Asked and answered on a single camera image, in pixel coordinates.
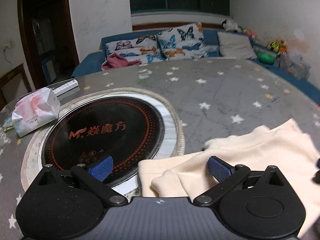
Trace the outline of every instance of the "green toy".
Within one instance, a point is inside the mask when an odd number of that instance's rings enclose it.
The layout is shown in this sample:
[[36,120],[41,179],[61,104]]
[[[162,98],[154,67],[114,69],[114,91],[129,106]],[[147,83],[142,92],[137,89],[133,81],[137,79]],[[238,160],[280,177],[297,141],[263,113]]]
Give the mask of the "green toy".
[[257,56],[258,56],[258,60],[261,63],[264,63],[264,64],[272,65],[276,61],[276,57],[275,56],[272,56],[272,55],[267,54],[267,53],[259,52]]

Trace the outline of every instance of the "white pillow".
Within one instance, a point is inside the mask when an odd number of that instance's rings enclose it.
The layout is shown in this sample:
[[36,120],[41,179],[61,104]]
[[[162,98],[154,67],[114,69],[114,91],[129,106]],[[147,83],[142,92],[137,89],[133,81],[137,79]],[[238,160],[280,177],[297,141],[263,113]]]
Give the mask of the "white pillow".
[[157,34],[161,51],[170,60],[205,57],[201,23],[188,24]]
[[245,35],[218,32],[220,54],[239,59],[257,58],[250,40]]

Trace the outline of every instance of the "butterfly pillow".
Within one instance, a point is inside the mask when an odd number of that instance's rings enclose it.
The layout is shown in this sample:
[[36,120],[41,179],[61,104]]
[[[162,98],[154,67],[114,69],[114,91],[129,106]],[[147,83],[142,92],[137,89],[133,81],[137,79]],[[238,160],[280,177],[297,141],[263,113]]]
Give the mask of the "butterfly pillow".
[[106,43],[106,57],[122,49],[157,48],[156,35],[146,35],[129,41],[112,41]]
[[154,46],[147,48],[121,49],[114,51],[114,53],[124,57],[127,61],[141,60],[142,64],[162,62],[165,60]]
[[170,60],[205,57],[201,23],[188,24],[157,35],[162,53]]

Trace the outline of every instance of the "black cooktop surface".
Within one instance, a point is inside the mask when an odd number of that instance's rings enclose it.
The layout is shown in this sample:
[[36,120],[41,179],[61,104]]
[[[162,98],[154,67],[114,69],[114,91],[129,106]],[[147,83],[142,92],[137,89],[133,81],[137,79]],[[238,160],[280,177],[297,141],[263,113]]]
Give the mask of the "black cooktop surface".
[[69,170],[110,155],[113,172],[104,183],[115,186],[137,172],[139,161],[154,156],[163,135],[162,118],[149,103],[102,98],[79,106],[56,124],[43,148],[43,164]]

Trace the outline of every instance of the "white towel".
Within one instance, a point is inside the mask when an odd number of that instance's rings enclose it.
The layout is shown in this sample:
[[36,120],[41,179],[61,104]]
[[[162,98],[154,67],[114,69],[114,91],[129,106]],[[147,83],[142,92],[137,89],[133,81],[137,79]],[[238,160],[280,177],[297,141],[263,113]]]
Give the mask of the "white towel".
[[212,139],[205,151],[160,160],[139,162],[142,195],[146,197],[181,197],[191,200],[218,182],[209,174],[207,162],[217,156],[225,162],[244,164],[251,170],[264,171],[276,165],[289,181],[306,209],[302,236],[320,215],[320,185],[312,181],[320,157],[310,136],[302,133],[290,119],[270,130],[260,126],[242,136]]

